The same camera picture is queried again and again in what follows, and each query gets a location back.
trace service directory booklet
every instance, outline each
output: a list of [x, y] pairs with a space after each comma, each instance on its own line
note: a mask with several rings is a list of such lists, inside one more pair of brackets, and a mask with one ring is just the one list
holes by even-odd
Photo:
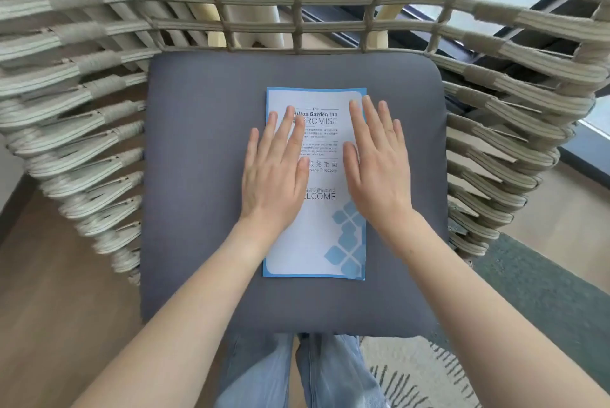
[[343, 143], [355, 142], [349, 101], [362, 109], [366, 88], [267, 88], [267, 116], [292, 105], [305, 118], [301, 156], [310, 159], [301, 211], [271, 247], [263, 276], [326, 276], [364, 280], [365, 220], [352, 202]]

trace floor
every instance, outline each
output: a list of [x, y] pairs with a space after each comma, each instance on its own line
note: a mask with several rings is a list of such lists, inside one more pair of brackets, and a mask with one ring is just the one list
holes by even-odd
[[[543, 177], [505, 232], [610, 293], [610, 191], [563, 164]], [[0, 246], [3, 405], [70, 405], [140, 326], [137, 288], [36, 192]], [[214, 400], [217, 369], [218, 359], [200, 407]], [[302, 408], [294, 367], [290, 380], [290, 406]]]

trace person's right arm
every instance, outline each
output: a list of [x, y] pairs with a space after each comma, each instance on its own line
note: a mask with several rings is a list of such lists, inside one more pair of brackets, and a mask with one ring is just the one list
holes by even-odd
[[411, 206], [400, 122], [350, 104], [358, 151], [346, 143], [349, 192], [430, 304], [483, 406], [608, 407], [610, 397], [579, 366], [460, 259]]

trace person's left arm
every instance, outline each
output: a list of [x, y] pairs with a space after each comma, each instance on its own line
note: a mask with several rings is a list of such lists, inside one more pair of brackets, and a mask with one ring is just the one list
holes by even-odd
[[191, 408], [231, 315], [257, 267], [301, 209], [309, 159], [300, 158], [304, 120], [269, 115], [250, 133], [241, 217], [225, 242], [76, 400], [78, 408]]

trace forearm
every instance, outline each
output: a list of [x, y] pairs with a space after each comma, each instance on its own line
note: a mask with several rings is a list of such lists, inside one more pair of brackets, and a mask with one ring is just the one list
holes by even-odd
[[238, 223], [74, 404], [75, 407], [194, 406], [267, 240]]
[[389, 242], [409, 267], [484, 406], [608, 406], [607, 394], [417, 216]]

